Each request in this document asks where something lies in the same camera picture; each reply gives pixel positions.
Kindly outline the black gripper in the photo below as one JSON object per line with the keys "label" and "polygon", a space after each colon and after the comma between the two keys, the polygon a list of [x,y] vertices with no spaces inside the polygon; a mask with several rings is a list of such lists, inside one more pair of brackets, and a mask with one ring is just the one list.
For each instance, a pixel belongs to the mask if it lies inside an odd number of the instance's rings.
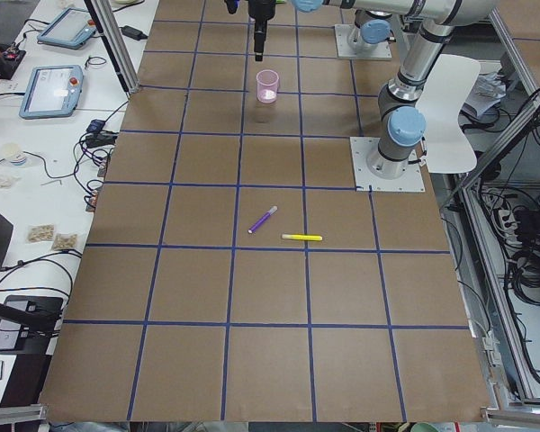
{"label": "black gripper", "polygon": [[267,25],[275,17],[275,0],[248,0],[247,2],[248,15],[255,21],[255,61],[262,61],[265,51]]}

